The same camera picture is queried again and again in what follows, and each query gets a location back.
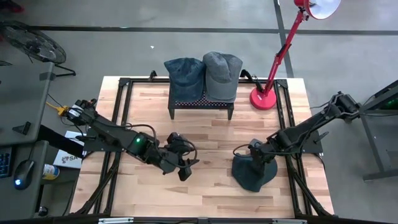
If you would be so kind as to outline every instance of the lamp shade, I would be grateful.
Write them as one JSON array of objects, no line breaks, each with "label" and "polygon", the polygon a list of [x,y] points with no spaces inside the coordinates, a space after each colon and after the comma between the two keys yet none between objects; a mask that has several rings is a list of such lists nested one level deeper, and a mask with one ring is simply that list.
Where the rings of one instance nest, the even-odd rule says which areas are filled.
[{"label": "lamp shade", "polygon": [[341,0],[294,0],[298,7],[304,7],[307,13],[315,19],[326,19],[340,5]]}]

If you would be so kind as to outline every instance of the concrete floor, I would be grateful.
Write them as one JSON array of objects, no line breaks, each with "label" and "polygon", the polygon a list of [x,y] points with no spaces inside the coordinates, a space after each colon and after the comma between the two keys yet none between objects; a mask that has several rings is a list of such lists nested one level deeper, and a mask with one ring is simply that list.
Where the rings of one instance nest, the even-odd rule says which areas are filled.
[{"label": "concrete floor", "polygon": [[[115,26],[182,28],[278,29],[273,0],[36,0],[17,1],[26,12],[3,14],[30,25]],[[395,58],[398,35],[350,35],[351,30],[398,31],[395,0],[344,0],[329,19],[310,19],[302,29],[345,30],[346,35],[297,35],[290,48],[293,74],[285,65],[278,77],[304,78],[311,106],[328,101],[337,91],[364,102],[397,79]],[[284,28],[289,29],[297,9],[281,1]],[[65,105],[98,96],[105,75],[167,75],[163,62],[177,57],[201,58],[215,50],[235,54],[244,68],[266,77],[280,48],[279,34],[188,32],[45,32],[67,52],[65,66],[77,77],[58,78],[51,94]],[[0,60],[15,65],[30,63],[22,53],[0,43]],[[44,124],[59,133],[68,128],[49,108]],[[335,213],[345,218],[398,222],[398,178],[363,182],[364,174],[377,171],[368,140],[359,120],[348,125],[334,121],[321,131],[326,176]],[[57,186],[48,200],[51,215],[60,215],[73,183]]]}]

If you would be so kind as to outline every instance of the red desk lamp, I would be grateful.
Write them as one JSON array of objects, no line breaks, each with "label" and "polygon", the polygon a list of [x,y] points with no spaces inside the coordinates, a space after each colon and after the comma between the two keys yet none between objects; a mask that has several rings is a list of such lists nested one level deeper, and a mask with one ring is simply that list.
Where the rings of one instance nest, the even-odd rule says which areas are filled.
[{"label": "red desk lamp", "polygon": [[296,34],[301,22],[304,20],[307,21],[310,16],[315,19],[326,19],[337,10],[340,1],[341,0],[294,0],[294,4],[299,8],[297,17],[286,38],[286,43],[275,56],[274,63],[269,72],[268,82],[265,88],[255,88],[250,93],[250,102],[255,108],[259,110],[268,110],[275,105],[276,95],[272,90],[275,74],[286,52],[292,45],[293,36]]}]

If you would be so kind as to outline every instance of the wooden table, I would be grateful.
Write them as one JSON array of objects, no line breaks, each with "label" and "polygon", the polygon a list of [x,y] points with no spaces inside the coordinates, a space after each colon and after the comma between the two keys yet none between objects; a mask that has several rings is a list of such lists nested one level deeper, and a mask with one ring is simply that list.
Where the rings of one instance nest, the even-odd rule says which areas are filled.
[{"label": "wooden table", "polygon": [[[104,77],[99,93],[97,111],[108,119],[112,117],[119,79]],[[298,124],[311,116],[305,85],[301,78],[287,81],[294,118]],[[249,93],[252,88],[253,85],[239,85],[231,121],[227,120],[226,111],[219,110],[176,110],[172,121],[167,109],[169,84],[135,83],[128,122],[153,126],[161,146],[171,132],[183,134],[198,148],[200,162],[192,167],[193,174],[188,180],[181,182],[178,169],[174,173],[162,175],[160,169],[123,154],[112,216],[293,217],[283,157],[276,157],[277,176],[263,186],[259,193],[242,189],[231,176],[232,150],[235,147],[247,144],[253,138],[265,140],[280,129],[276,108],[259,111],[250,105]],[[137,130],[152,134],[146,128]],[[78,210],[97,187],[103,157],[104,153],[96,152],[83,161],[71,212]],[[305,154],[302,159],[309,189],[325,209],[333,213],[325,172],[319,158]],[[102,207],[106,203],[107,191],[104,191]],[[301,190],[298,190],[298,195],[300,208],[304,211]]]}]

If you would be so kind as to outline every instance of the gray cap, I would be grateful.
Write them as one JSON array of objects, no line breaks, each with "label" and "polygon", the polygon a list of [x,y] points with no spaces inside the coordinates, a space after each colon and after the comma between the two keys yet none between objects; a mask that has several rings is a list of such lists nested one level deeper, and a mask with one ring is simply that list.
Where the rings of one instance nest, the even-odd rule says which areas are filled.
[{"label": "gray cap", "polygon": [[230,54],[209,52],[203,56],[206,64],[206,99],[233,103],[236,99],[242,60]]}]

